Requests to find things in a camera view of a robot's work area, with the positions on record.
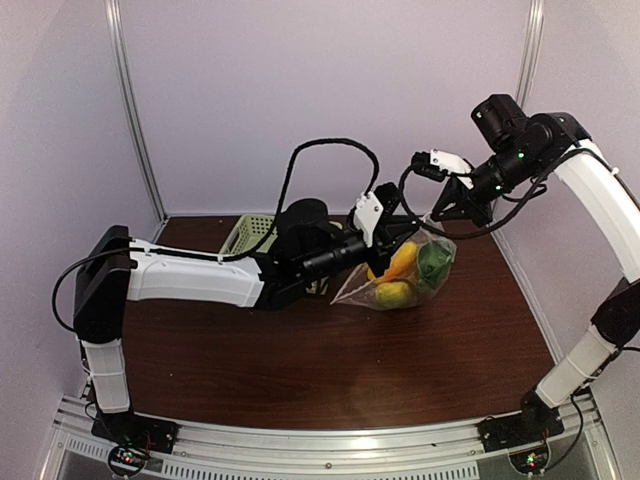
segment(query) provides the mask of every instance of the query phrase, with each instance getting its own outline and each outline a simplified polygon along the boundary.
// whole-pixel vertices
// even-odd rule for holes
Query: green basket
[[[231,230],[231,233],[225,240],[220,253],[223,255],[237,255],[246,252],[256,245],[262,237],[269,231],[269,227],[273,223],[273,215],[243,215]],[[331,222],[333,225],[342,228],[338,222]],[[269,239],[258,249],[260,253],[267,253],[271,244],[277,237],[277,232],[271,234]],[[307,289],[308,293],[315,294],[318,286],[323,285],[323,291],[320,295],[324,295],[326,291],[326,278],[314,284]]]

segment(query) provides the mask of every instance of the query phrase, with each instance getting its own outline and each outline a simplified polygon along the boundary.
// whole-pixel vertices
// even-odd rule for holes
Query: brown tabletop
[[[216,252],[236,220],[174,218],[159,243]],[[518,409],[551,357],[493,239],[457,244],[448,282],[430,303],[410,310],[329,306],[340,279],[326,297],[279,312],[129,302],[124,348],[135,409],[236,426],[321,429]]]

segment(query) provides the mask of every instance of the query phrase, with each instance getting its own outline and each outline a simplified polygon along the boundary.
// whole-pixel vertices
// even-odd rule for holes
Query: yellow fruit
[[[376,283],[388,282],[398,277],[406,275],[411,268],[415,267],[416,256],[418,255],[418,245],[415,242],[405,242],[391,259],[391,265],[384,272],[384,275],[376,280]],[[371,269],[367,270],[367,279],[373,280],[375,275]]]
[[[413,302],[413,289],[408,282],[381,283],[376,287],[376,301],[385,310],[410,307]]]

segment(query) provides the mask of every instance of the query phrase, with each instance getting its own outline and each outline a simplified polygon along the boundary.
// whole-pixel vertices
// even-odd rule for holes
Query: white wall
[[[416,150],[484,159],[471,110],[514,93],[526,0],[136,0],[122,15],[150,157],[167,210],[272,212],[294,147],[360,140],[397,181]],[[370,166],[305,152],[293,200],[347,211]],[[412,183],[415,205],[441,186]]]
[[[108,225],[142,237],[156,225],[102,2],[5,0],[0,44],[0,478],[23,480],[61,395],[83,380],[75,339],[50,312],[57,275]]]
[[[634,0],[546,2],[540,63],[527,113],[574,114],[640,194],[640,16]],[[621,278],[615,257],[557,181],[504,232],[562,352],[579,339]],[[640,338],[633,342],[640,344]],[[594,385],[626,479],[640,471],[640,356],[627,354]]]

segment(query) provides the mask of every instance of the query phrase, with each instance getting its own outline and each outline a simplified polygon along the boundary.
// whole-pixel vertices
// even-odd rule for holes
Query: vertical metal beam
[[[122,21],[120,18],[120,2],[119,0],[105,0],[107,10],[107,23],[109,32],[111,33],[111,42],[116,58],[116,66],[118,69],[118,77],[120,79],[120,88],[122,90],[122,98],[124,101],[124,109],[131,132],[131,138],[142,171],[142,178],[147,189],[147,193],[151,199],[154,213],[158,221],[163,222],[167,218],[167,213],[162,204],[160,191],[156,178],[153,174],[153,168],[149,160],[149,152],[147,144],[142,134],[142,125],[140,124],[140,116],[138,107],[133,95],[133,83],[131,82],[131,74],[129,71],[129,62],[127,60],[127,50],[125,48],[124,34],[122,32]]]
[[[527,20],[524,50],[522,52],[522,64],[520,65],[520,77],[516,89],[516,102],[524,109],[533,76],[538,64],[540,44],[542,43],[542,27],[544,23],[544,0],[531,0],[529,5],[529,18]]]

